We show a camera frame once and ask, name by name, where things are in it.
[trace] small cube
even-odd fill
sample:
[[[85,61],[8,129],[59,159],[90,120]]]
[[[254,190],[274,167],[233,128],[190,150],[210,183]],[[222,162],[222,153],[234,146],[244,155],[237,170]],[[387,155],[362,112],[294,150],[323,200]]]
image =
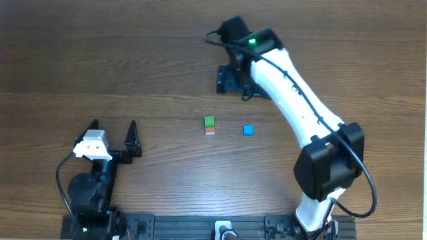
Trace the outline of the small cube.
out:
[[[254,126],[244,125],[243,126],[243,135],[244,136],[253,136],[254,135]]]
[[[205,128],[214,128],[215,127],[215,119],[214,117],[205,117]]]

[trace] tabletop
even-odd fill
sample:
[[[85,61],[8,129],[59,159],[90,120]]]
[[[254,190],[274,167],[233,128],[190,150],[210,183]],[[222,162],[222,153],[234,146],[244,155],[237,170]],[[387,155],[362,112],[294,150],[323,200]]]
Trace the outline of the tabletop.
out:
[[[59,237],[67,212],[55,170],[94,118],[116,149],[136,120],[143,156],[119,166],[113,195],[126,213],[294,211],[300,148],[285,118],[270,100],[216,95],[228,57],[203,38],[235,15],[253,31],[271,27],[318,97],[362,126],[378,208],[356,220],[359,238],[420,239],[422,0],[0,2],[0,237]],[[215,135],[205,135],[205,116]],[[242,135],[245,124],[254,136]],[[89,169],[70,161],[63,184]],[[363,176],[341,202],[368,210]]]

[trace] cable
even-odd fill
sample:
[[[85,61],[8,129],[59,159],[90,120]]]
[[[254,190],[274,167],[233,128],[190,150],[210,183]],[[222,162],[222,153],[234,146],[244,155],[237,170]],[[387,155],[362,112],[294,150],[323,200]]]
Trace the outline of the cable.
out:
[[[70,154],[64,160],[62,160],[62,162],[58,165],[58,168],[56,168],[56,183],[58,184],[58,189],[59,189],[59,193],[61,194],[62,200],[64,201],[65,206],[66,206],[66,208],[67,208],[67,210],[68,210],[68,212],[69,212],[69,214],[71,216],[71,220],[74,222],[75,227],[77,229],[82,229],[80,227],[79,222],[75,218],[75,216],[73,214],[73,211],[71,210],[71,207],[69,206],[69,203],[67,201],[67,196],[65,196],[64,189],[62,188],[62,184],[61,184],[61,169],[62,169],[62,166],[64,166],[64,164],[68,160],[70,160],[70,158],[72,158],[74,156],[75,156],[74,152],[70,152]]]
[[[337,199],[331,199],[341,210],[343,210],[345,213],[347,213],[348,215],[352,216],[352,217],[359,217],[359,218],[363,218],[363,217],[369,217],[371,214],[373,214],[376,210],[376,206],[377,206],[377,194],[376,194],[376,186],[374,183],[374,180],[372,179],[371,175],[369,174],[369,171],[367,170],[367,168],[365,167],[365,164],[363,164],[362,160],[360,160],[359,156],[357,156],[357,154],[353,151],[353,149],[347,144],[347,142],[342,139],[341,136],[339,136],[324,120],[323,117],[320,116],[320,114],[316,111],[316,108],[312,105],[312,103],[310,102],[310,100],[308,99],[307,95],[302,91],[301,87],[295,82],[294,79],[292,79],[292,77],[288,74],[287,71],[284,71],[281,67],[279,67],[277,64],[273,63],[272,61],[270,61],[269,59],[267,59],[266,57],[262,56],[259,53],[256,53],[254,51],[252,51],[251,49],[245,48],[245,47],[240,47],[234,44],[229,44],[229,43],[218,43],[216,41],[211,41],[208,39],[208,37],[214,33],[217,33],[216,31],[210,31],[209,33],[206,34],[205,36],[205,42],[212,44],[212,45],[216,45],[216,46],[222,46],[222,47],[226,47],[228,49],[234,50],[234,51],[239,51],[241,53],[245,53],[247,55],[250,55],[252,57],[255,57],[256,59],[261,59],[264,60],[266,63],[270,64],[271,66],[275,67],[278,71],[280,71],[281,73],[283,73],[284,78],[288,78],[292,84],[294,84],[294,87],[296,89],[296,91],[304,98],[304,100],[306,101],[306,103],[308,104],[308,106],[310,107],[310,109],[313,111],[313,114],[317,117],[318,121],[325,126],[325,128],[331,132],[332,136],[334,136],[343,146],[344,148],[347,150],[347,152],[353,157],[353,159],[356,161],[357,165],[363,170],[366,180],[368,180],[369,186],[371,188],[371,193],[372,193],[372,204],[371,204],[371,208],[369,209],[368,212],[364,213],[364,214],[357,214],[357,213],[353,213],[350,210],[348,210],[346,207],[344,207]]]

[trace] wooden table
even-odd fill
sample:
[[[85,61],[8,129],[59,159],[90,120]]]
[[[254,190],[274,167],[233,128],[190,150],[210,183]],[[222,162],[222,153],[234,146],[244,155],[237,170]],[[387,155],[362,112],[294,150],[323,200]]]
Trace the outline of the wooden table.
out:
[[[420,239],[425,11],[421,0],[0,2],[0,237],[59,237],[55,169],[94,118],[116,149],[137,121],[143,157],[115,185],[125,212],[291,213],[301,191],[290,126],[271,101],[215,92],[228,58],[203,36],[241,15],[271,27],[320,99],[364,128],[378,209],[357,220],[359,238]],[[68,163],[65,187],[89,168]],[[364,177],[342,202],[369,208]]]

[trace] wood grain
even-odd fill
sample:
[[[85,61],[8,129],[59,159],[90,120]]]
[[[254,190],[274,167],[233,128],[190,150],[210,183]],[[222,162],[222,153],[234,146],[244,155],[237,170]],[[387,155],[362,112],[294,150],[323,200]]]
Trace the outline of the wood grain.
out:
[[[0,237],[59,237],[55,169],[93,118],[120,149],[137,121],[143,157],[119,168],[114,194],[126,212],[292,212],[301,191],[290,126],[271,101],[215,94],[227,57],[203,36],[241,15],[253,30],[271,27],[320,99],[364,128],[378,210],[357,220],[359,238],[420,239],[425,12],[421,0],[0,2]],[[64,184],[89,168],[68,163]],[[367,210],[366,180],[342,202]]]

